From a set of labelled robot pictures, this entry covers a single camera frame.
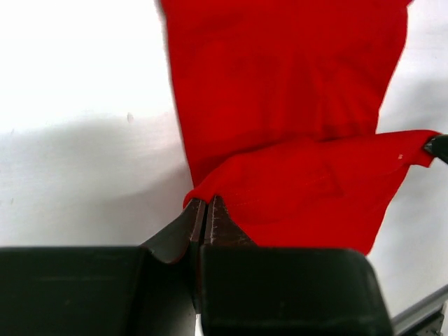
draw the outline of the red fabric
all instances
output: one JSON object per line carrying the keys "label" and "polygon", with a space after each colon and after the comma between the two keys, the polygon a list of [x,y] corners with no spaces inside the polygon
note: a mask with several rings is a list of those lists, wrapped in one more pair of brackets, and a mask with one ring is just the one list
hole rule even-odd
{"label": "red fabric", "polygon": [[162,0],[185,204],[222,196],[261,246],[367,254],[409,166],[432,159],[435,132],[375,135],[408,2]]}

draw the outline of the white backdrop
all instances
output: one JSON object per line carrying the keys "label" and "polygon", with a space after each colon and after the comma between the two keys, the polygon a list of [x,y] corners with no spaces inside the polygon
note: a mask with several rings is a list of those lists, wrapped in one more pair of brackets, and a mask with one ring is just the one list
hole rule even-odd
{"label": "white backdrop", "polygon": [[[379,131],[448,132],[448,2],[416,0]],[[448,283],[448,167],[413,168],[370,256],[392,315]],[[153,0],[0,0],[0,245],[138,244],[191,181]]]}

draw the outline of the white surface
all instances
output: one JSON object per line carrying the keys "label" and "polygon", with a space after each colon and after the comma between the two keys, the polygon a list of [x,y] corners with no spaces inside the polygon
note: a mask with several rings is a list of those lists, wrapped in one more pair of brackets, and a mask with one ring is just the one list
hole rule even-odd
{"label": "white surface", "polygon": [[[448,132],[448,3],[409,14],[379,130]],[[388,210],[392,315],[448,283],[447,175],[413,168]],[[0,245],[138,244],[190,187],[152,1],[0,0]]]}
{"label": "white surface", "polygon": [[190,187],[152,1],[0,1],[0,245],[139,244]]}

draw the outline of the fabric fold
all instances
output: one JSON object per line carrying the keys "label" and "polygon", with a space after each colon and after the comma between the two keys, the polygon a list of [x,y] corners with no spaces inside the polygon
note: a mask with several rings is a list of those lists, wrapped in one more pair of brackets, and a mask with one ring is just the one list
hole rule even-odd
{"label": "fabric fold", "polygon": [[195,187],[185,203],[220,195],[261,246],[367,254],[437,134],[375,134],[408,3],[162,0]]}

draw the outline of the red cloth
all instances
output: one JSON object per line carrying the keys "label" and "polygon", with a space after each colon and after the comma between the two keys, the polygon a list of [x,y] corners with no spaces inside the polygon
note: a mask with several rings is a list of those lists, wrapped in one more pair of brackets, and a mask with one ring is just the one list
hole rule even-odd
{"label": "red cloth", "polygon": [[408,2],[162,0],[195,186],[185,204],[222,196],[261,246],[369,253],[436,135],[375,135]]}

